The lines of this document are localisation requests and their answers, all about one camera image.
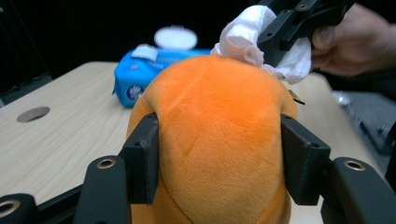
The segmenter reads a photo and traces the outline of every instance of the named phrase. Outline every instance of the crumpled white cloth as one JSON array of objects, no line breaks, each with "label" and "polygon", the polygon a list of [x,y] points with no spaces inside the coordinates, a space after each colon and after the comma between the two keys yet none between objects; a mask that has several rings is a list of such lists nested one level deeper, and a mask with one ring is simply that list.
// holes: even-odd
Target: crumpled white cloth
[{"label": "crumpled white cloth", "polygon": [[302,81],[311,69],[311,44],[307,37],[299,38],[277,67],[266,64],[257,47],[259,35],[276,18],[271,8],[251,6],[227,24],[220,34],[219,43],[210,51],[265,69],[289,84]]}]

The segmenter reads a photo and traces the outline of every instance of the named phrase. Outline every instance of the person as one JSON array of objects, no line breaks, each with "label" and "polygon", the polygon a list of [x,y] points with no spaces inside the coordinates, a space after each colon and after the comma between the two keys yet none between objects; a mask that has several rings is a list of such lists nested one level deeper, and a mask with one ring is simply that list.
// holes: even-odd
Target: person
[{"label": "person", "polygon": [[314,31],[313,71],[334,90],[378,91],[396,100],[396,23],[379,13],[357,2],[338,25]]}]

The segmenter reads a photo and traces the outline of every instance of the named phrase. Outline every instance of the orange plush toy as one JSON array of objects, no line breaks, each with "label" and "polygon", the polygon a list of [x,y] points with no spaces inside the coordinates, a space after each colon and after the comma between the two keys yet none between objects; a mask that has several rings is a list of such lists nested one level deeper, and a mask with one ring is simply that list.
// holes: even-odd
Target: orange plush toy
[{"label": "orange plush toy", "polygon": [[280,114],[297,106],[255,66],[191,57],[163,70],[135,104],[129,136],[155,112],[159,179],[152,205],[132,205],[134,224],[288,223]]}]

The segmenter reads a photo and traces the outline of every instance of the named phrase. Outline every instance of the blue package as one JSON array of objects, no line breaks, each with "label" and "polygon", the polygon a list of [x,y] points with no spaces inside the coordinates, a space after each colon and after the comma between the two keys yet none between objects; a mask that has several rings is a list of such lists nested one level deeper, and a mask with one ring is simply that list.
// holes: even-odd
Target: blue package
[{"label": "blue package", "polygon": [[124,107],[133,107],[151,80],[163,69],[183,59],[209,53],[210,49],[155,49],[145,45],[139,50],[137,47],[128,51],[117,65],[113,94],[117,94]]}]

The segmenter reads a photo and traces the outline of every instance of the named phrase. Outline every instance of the light wood tabletop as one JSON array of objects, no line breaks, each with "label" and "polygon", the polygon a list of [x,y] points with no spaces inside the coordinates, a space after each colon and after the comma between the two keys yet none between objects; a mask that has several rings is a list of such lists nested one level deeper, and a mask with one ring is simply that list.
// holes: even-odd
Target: light wood tabletop
[{"label": "light wood tabletop", "polygon": [[[0,108],[0,196],[23,192],[43,203],[82,184],[91,161],[119,154],[132,109],[112,94],[116,66],[85,63]],[[379,170],[324,77],[285,85],[306,102],[298,120],[332,148],[331,159]],[[291,223],[322,223],[320,206],[294,205]]]}]

